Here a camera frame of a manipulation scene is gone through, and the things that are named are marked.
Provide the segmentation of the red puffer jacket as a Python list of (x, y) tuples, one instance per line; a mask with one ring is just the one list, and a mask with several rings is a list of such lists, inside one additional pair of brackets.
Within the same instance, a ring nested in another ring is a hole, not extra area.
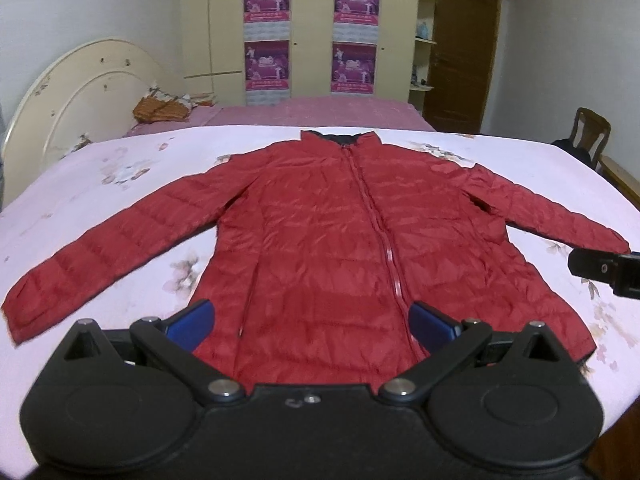
[(195, 297), (217, 321), (195, 353), (247, 386), (381, 385), (425, 356), (407, 324), (416, 301), (504, 332), (545, 322), (583, 360), (596, 348), (590, 331), (506, 230), (629, 252), (614, 230), (482, 165), (374, 133), (305, 131), (170, 182), (35, 266), (2, 306), (13, 340), (208, 226), (217, 243)]

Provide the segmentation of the brown wooden chair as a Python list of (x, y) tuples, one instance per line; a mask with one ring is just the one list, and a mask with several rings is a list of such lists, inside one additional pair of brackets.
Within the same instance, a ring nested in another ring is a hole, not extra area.
[(552, 142), (552, 145), (580, 160), (591, 169), (596, 169), (612, 126), (603, 116), (585, 107), (576, 110), (570, 136)]

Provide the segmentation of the pink checked bed sheet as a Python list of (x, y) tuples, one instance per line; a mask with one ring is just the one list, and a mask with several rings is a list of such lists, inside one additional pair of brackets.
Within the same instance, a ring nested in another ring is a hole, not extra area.
[(137, 124), (128, 136), (145, 136), (206, 126), (293, 126), (363, 127), (432, 131), (434, 129), (407, 102), (379, 99), (375, 96), (318, 96), (292, 98), (273, 105), (212, 106), (199, 105), (185, 120)]

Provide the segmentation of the orange folded cloth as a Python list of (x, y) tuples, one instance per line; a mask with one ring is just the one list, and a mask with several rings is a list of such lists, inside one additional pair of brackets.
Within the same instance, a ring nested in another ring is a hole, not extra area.
[(132, 110), (140, 124), (153, 122), (185, 122), (196, 104), (188, 94), (175, 96), (158, 87), (151, 87)]

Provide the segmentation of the cream corner shelf unit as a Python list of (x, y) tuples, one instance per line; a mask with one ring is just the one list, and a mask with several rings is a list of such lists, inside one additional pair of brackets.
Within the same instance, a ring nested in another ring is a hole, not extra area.
[(427, 93), (433, 90), (430, 85), (430, 66), (432, 50), (436, 47), (434, 18), (437, 3), (439, 0), (418, 0), (416, 7), (409, 103), (419, 113), (423, 112)]

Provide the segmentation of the cream wooden headboard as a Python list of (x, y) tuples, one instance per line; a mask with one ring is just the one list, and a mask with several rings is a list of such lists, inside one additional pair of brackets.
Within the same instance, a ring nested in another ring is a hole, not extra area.
[(181, 96), (184, 80), (132, 42), (103, 39), (63, 54), (27, 90), (1, 144), (3, 203), (87, 144), (119, 139), (150, 89)]

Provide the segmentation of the brown wooden door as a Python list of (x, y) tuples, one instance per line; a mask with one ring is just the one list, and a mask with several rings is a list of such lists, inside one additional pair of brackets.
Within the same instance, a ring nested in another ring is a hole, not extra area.
[(478, 133), (494, 68), (500, 0), (435, 4), (423, 118), (442, 132)]

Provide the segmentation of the lower right purple poster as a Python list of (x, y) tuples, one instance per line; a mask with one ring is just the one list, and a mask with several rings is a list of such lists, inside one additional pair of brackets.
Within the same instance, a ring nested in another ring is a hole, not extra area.
[(331, 92), (374, 93), (376, 47), (373, 44), (334, 42), (331, 70)]

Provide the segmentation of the lower left purple poster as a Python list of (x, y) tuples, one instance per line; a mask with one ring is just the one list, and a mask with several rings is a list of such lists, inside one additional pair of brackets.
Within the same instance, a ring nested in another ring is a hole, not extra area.
[(244, 44), (245, 89), (288, 90), (290, 88), (290, 43), (288, 40), (251, 41)]

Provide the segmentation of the cream yellow wardrobe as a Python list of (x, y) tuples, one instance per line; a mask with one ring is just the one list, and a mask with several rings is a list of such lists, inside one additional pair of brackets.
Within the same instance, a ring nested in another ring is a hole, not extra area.
[[(276, 104), (332, 93), (334, 42), (376, 47), (374, 93), (405, 102), (412, 74), (418, 0), (380, 0), (378, 26), (334, 22), (334, 0), (290, 0), (290, 20), (245, 23), (243, 0), (180, 0), (186, 90), (224, 105)], [(244, 44), (288, 40), (290, 88), (247, 91)]]

